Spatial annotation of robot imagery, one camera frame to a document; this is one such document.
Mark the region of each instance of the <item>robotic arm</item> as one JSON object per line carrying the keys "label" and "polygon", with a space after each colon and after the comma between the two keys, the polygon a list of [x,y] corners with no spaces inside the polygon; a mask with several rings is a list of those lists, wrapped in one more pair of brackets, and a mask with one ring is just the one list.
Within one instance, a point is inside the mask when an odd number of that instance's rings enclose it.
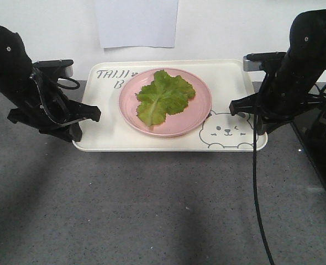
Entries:
{"label": "robotic arm", "polygon": [[232,115],[257,115],[257,133],[270,133],[296,115],[326,107],[326,93],[309,94],[326,70],[326,9],[304,12],[292,23],[287,52],[249,54],[245,71],[266,72],[258,93],[233,100]]}
{"label": "robotic arm", "polygon": [[[80,86],[70,78],[72,64],[72,60],[32,63],[20,36],[0,26],[0,92],[18,107],[10,111],[8,119],[68,142],[80,141],[82,131],[78,122],[99,121],[101,112],[98,107],[69,100],[59,89],[59,86],[67,89]],[[59,78],[77,86],[58,84]]]}

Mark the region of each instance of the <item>lettuce leaf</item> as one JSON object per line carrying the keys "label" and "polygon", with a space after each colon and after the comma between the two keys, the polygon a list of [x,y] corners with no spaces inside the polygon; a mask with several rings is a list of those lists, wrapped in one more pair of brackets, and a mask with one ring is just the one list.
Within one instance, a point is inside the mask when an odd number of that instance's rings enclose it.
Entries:
{"label": "lettuce leaf", "polygon": [[151,84],[143,86],[136,94],[141,102],[136,109],[137,117],[147,126],[161,124],[166,114],[183,112],[194,96],[192,85],[181,76],[172,77],[164,70],[157,71]]}

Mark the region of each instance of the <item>plate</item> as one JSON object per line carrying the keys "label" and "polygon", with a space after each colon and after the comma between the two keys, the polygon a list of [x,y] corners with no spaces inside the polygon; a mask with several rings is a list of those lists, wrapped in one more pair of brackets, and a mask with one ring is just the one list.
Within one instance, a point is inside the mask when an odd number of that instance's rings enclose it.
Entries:
{"label": "plate", "polygon": [[[193,86],[196,95],[183,112],[167,115],[164,123],[148,127],[137,117],[136,108],[140,102],[135,94],[150,84],[159,70],[165,70],[170,76],[180,75]],[[133,128],[148,135],[173,137],[186,134],[203,123],[211,110],[212,97],[207,85],[196,75],[175,68],[157,68],[142,72],[126,83],[120,93],[119,107],[125,121]]]}

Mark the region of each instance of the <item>gray countertop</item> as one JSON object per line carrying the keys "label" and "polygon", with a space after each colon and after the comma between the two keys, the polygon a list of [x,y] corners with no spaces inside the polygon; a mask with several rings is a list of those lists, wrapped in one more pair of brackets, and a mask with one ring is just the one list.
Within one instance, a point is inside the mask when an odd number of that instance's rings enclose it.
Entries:
{"label": "gray countertop", "polygon": [[[0,94],[0,264],[268,264],[251,153],[81,152],[12,107]],[[292,128],[257,157],[276,264],[326,264],[326,192]]]}

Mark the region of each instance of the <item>cartoon bear drawing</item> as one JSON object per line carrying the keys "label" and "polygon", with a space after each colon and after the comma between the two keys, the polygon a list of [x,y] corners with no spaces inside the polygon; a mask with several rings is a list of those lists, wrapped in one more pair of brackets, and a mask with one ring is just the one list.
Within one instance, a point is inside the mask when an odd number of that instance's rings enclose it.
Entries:
{"label": "cartoon bear drawing", "polygon": [[250,114],[238,113],[232,116],[230,113],[215,113],[211,110],[199,136],[208,148],[250,149],[253,146],[252,122]]}

